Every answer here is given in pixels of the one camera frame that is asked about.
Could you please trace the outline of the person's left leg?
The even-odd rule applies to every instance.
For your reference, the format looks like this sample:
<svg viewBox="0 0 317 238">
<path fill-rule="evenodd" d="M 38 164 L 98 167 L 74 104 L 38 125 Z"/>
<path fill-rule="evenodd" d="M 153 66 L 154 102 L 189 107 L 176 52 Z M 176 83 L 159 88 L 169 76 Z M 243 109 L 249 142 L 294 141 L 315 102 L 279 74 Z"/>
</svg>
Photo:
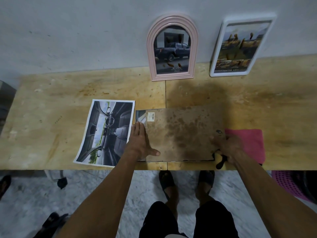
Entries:
<svg viewBox="0 0 317 238">
<path fill-rule="evenodd" d="M 168 200 L 165 204 L 171 210 L 173 216 L 177 220 L 178 219 L 177 207 L 179 204 L 179 192 L 178 192 L 178 188 L 177 188 L 176 184 L 174 184 L 173 186 L 167 187 L 166 189 L 164 189 L 164 192 L 168 196 Z"/>
</svg>

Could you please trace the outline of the pink cloth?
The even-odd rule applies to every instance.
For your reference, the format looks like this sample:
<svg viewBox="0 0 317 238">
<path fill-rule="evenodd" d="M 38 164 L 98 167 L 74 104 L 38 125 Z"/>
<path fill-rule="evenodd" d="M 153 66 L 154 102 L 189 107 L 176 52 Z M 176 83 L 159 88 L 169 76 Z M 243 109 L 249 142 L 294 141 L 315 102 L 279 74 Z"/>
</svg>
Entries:
<svg viewBox="0 0 317 238">
<path fill-rule="evenodd" d="M 266 159 L 264 137 L 261 129 L 225 129 L 226 135 L 235 135 L 240 138 L 244 152 L 263 165 Z"/>
</svg>

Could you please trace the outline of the person's black shorts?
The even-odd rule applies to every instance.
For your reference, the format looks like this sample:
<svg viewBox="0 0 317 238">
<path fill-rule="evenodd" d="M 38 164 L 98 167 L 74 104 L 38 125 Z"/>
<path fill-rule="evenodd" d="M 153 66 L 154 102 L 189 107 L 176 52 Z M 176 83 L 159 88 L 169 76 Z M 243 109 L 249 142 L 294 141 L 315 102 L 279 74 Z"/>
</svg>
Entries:
<svg viewBox="0 0 317 238">
<path fill-rule="evenodd" d="M 171 210 L 161 201 L 151 205 L 139 232 L 139 238 L 239 238 L 232 214 L 219 201 L 199 207 L 195 214 L 177 222 Z"/>
</svg>

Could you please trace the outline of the black sandal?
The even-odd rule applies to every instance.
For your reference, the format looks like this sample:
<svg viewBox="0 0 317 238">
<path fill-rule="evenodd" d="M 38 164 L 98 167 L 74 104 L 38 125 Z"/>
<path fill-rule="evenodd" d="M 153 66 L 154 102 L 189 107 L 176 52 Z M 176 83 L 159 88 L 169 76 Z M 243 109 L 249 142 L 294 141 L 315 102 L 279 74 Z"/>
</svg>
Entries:
<svg viewBox="0 0 317 238">
<path fill-rule="evenodd" d="M 215 171 L 214 170 L 201 170 L 198 176 L 198 186 L 200 184 L 206 183 L 209 187 L 209 190 L 213 187 L 215 179 Z"/>
<path fill-rule="evenodd" d="M 11 175 L 6 175 L 0 180 L 0 200 L 6 193 L 11 184 Z"/>
<path fill-rule="evenodd" d="M 170 187 L 176 187 L 172 173 L 168 170 L 161 170 L 159 172 L 159 182 L 161 184 L 161 188 L 164 192 L 166 199 L 169 200 L 170 196 L 166 193 L 165 190 Z"/>
<path fill-rule="evenodd" d="M 53 212 L 43 223 L 42 228 L 33 236 L 33 238 L 54 238 L 57 232 L 64 226 L 69 218 L 69 214 L 59 215 Z"/>
</svg>

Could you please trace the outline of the person's right forearm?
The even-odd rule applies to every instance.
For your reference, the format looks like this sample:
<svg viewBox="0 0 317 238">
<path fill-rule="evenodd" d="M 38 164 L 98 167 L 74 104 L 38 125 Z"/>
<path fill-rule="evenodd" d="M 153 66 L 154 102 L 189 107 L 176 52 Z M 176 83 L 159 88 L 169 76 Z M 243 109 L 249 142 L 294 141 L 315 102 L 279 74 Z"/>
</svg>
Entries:
<svg viewBox="0 0 317 238">
<path fill-rule="evenodd" d="M 271 238 L 317 238 L 317 213 L 280 187 L 243 150 L 226 154 L 237 169 Z"/>
</svg>

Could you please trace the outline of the person's left forearm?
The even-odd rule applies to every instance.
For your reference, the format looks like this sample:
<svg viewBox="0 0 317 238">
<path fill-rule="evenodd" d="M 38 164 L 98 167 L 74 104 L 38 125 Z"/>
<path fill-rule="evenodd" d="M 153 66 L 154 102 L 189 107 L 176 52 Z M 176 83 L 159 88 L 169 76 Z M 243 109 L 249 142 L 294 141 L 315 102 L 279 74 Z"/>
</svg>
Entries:
<svg viewBox="0 0 317 238">
<path fill-rule="evenodd" d="M 116 238 L 137 161 L 146 147 L 126 148 L 117 166 L 82 202 L 56 238 Z"/>
</svg>

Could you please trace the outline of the grey box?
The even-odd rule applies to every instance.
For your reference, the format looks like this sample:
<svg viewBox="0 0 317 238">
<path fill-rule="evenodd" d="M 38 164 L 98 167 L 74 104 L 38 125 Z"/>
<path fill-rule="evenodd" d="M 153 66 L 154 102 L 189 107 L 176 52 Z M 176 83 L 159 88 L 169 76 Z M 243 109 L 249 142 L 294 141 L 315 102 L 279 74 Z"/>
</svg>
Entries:
<svg viewBox="0 0 317 238">
<path fill-rule="evenodd" d="M 0 135 L 16 94 L 16 89 L 0 80 Z"/>
</svg>

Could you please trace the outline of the person's right hand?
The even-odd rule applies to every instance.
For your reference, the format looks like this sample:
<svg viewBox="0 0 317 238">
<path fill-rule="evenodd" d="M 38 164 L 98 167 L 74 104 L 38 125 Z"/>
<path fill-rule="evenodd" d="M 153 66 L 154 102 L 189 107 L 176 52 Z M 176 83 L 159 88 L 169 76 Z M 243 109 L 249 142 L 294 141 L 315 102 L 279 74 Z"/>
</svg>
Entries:
<svg viewBox="0 0 317 238">
<path fill-rule="evenodd" d="M 242 141 L 238 136 L 230 134 L 226 136 L 230 136 L 230 159 L 228 159 L 228 162 L 235 166 L 246 154 L 243 149 Z M 211 143 L 214 144 L 214 137 L 211 138 Z"/>
</svg>

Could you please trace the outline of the black handled tool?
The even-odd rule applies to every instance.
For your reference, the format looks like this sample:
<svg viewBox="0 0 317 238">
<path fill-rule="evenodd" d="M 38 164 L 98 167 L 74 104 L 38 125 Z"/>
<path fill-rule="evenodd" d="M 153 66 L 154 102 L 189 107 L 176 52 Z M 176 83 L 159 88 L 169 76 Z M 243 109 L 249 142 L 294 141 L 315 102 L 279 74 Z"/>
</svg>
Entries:
<svg viewBox="0 0 317 238">
<path fill-rule="evenodd" d="M 215 153 L 219 154 L 222 157 L 222 160 L 218 164 L 216 164 L 216 169 L 220 170 L 224 166 L 224 163 L 228 161 L 228 156 L 224 155 L 222 151 L 220 151 L 220 149 L 217 149 Z"/>
</svg>

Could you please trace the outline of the car interior photo print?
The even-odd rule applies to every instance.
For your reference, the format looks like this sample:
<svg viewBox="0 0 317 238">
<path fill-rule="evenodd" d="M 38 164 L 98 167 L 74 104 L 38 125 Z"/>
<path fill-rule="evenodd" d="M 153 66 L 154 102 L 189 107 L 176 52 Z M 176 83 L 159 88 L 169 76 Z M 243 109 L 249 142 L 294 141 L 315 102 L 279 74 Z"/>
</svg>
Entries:
<svg viewBox="0 0 317 238">
<path fill-rule="evenodd" d="M 93 99 L 76 164 L 115 167 L 131 133 L 134 100 Z"/>
</svg>

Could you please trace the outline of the pink arched picture frame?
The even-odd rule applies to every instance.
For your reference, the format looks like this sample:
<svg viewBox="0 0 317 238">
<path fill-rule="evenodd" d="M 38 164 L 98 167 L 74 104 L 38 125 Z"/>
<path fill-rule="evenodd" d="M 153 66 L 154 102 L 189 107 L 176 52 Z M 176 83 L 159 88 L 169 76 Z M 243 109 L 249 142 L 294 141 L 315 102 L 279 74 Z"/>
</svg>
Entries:
<svg viewBox="0 0 317 238">
<path fill-rule="evenodd" d="M 194 77 L 198 32 L 188 16 L 177 13 L 159 17 L 146 43 L 152 81 Z"/>
</svg>

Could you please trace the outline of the person's leg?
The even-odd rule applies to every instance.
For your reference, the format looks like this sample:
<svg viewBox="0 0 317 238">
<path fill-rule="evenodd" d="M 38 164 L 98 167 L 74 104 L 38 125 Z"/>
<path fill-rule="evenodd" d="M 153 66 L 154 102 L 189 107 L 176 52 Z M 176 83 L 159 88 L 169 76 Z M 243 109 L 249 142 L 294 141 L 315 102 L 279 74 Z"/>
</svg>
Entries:
<svg viewBox="0 0 317 238">
<path fill-rule="evenodd" d="M 164 192 L 168 196 L 168 200 L 165 204 L 171 210 L 173 216 L 177 220 L 178 219 L 177 207 L 179 204 L 179 192 L 178 192 L 178 188 L 177 188 L 176 184 L 174 184 L 173 186 L 167 187 L 166 189 L 164 189 Z"/>
<path fill-rule="evenodd" d="M 209 201 L 215 200 L 213 197 L 209 195 L 210 190 L 212 189 L 212 185 L 206 182 L 198 182 L 197 188 L 195 191 L 196 199 L 199 201 L 199 207 L 204 205 Z"/>
</svg>

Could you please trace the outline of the white rectangular picture frame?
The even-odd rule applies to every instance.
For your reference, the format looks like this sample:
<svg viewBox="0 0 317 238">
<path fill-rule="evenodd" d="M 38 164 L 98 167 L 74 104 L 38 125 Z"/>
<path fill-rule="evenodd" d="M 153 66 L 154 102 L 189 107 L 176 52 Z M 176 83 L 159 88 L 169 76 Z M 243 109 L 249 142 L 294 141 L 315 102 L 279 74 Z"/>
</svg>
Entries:
<svg viewBox="0 0 317 238">
<path fill-rule="evenodd" d="M 276 17 L 272 12 L 227 16 L 220 28 L 210 76 L 249 74 Z"/>
</svg>

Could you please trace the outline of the person's left hand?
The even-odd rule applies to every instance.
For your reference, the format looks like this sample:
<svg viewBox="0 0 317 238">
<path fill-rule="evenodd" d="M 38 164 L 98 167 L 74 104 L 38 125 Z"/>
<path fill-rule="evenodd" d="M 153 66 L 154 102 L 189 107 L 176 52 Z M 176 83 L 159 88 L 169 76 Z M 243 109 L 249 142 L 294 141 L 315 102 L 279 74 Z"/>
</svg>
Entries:
<svg viewBox="0 0 317 238">
<path fill-rule="evenodd" d="M 122 159 L 137 162 L 145 159 L 146 148 L 152 148 L 143 123 L 136 122 L 131 127 L 129 141 Z"/>
</svg>

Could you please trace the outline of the pink plastic basket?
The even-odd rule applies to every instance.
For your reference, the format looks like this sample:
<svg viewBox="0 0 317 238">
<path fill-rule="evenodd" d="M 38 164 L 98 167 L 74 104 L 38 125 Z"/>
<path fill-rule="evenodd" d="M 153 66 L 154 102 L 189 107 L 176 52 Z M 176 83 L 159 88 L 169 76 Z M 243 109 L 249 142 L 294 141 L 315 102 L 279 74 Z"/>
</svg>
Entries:
<svg viewBox="0 0 317 238">
<path fill-rule="evenodd" d="M 272 170 L 271 175 L 288 193 L 317 204 L 317 171 Z"/>
</svg>

